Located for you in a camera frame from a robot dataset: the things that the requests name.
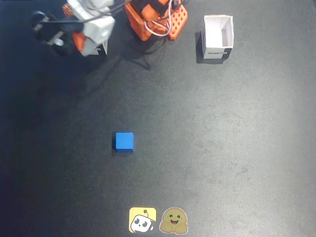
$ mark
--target blue cube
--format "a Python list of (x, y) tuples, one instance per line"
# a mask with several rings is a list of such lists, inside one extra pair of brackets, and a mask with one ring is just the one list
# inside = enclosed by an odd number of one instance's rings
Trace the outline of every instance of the blue cube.
[(118, 152), (133, 152), (134, 134), (132, 132), (117, 132), (115, 147)]

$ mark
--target brown emoji sticker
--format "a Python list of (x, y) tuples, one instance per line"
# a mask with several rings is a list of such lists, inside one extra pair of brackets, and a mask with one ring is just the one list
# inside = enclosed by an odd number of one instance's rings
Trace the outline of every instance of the brown emoji sticker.
[(188, 232), (188, 217), (184, 210), (178, 207), (167, 209), (162, 215), (159, 229), (166, 234), (186, 234)]

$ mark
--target open box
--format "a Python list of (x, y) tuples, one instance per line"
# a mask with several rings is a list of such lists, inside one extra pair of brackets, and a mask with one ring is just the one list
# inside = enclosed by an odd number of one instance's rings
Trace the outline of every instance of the open box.
[(206, 15), (202, 30), (204, 59), (227, 59), (234, 46), (233, 17)]

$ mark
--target yellow sticker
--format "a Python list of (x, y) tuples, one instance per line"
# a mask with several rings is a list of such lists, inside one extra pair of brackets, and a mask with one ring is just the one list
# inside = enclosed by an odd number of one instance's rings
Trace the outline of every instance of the yellow sticker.
[(129, 210), (129, 231), (147, 233), (154, 230), (157, 211), (153, 207), (132, 207)]
[(188, 232), (187, 214), (178, 207), (167, 209), (162, 215), (159, 229), (166, 234), (185, 235)]

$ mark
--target cable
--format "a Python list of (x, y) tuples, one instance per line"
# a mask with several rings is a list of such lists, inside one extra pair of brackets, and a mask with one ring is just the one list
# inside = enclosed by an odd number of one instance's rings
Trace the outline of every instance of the cable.
[[(150, 33), (152, 33), (153, 35), (159, 36), (159, 37), (165, 37), (165, 36), (167, 36), (168, 34), (170, 34), (170, 32), (171, 32), (171, 30), (172, 30), (172, 14), (171, 14), (172, 1), (173, 1), (173, 0), (170, 0), (170, 1), (169, 1), (169, 6), (168, 6), (168, 15), (169, 15), (169, 22), (167, 23), (167, 24), (169, 25), (168, 31), (167, 31), (165, 34), (158, 34), (158, 33), (154, 32), (154, 31), (152, 31), (151, 29), (149, 29), (149, 27), (148, 27), (148, 25), (147, 25), (147, 22), (144, 21), (144, 26), (145, 26), (146, 30), (148, 30), (148, 31), (149, 31)], [(161, 25), (161, 24), (159, 24), (159, 23), (156, 22), (156, 21), (152, 21), (152, 23), (154, 23), (154, 24), (156, 24), (156, 25), (158, 25), (158, 26), (162, 26), (163, 28), (165, 28), (165, 29), (167, 30), (167, 28), (166, 28), (164, 25)]]
[(124, 3), (117, 5), (116, 7), (113, 7), (112, 9), (110, 9), (108, 12), (103, 12), (98, 16), (92, 17), (90, 19), (86, 19), (86, 20), (78, 20), (78, 21), (41, 21), (39, 22), (39, 24), (75, 24), (75, 23), (86, 23), (89, 21), (94, 21), (96, 19), (102, 18), (104, 16), (112, 16), (112, 12), (118, 10), (119, 8), (125, 6), (126, 4), (130, 3), (132, 0), (126, 0)]
[[(177, 10), (179, 10), (179, 8), (180, 8), (182, 5), (184, 5), (185, 3), (187, 3), (187, 2), (188, 2), (188, 1), (183, 2), (183, 0), (182, 0), (181, 3), (178, 4), (178, 6), (177, 6), (175, 9), (173, 9), (173, 11), (171, 12), (171, 15), (172, 15), (173, 13), (175, 13)], [(162, 17), (162, 18), (160, 18), (160, 20), (168, 19), (168, 17), (169, 17), (169, 16)]]

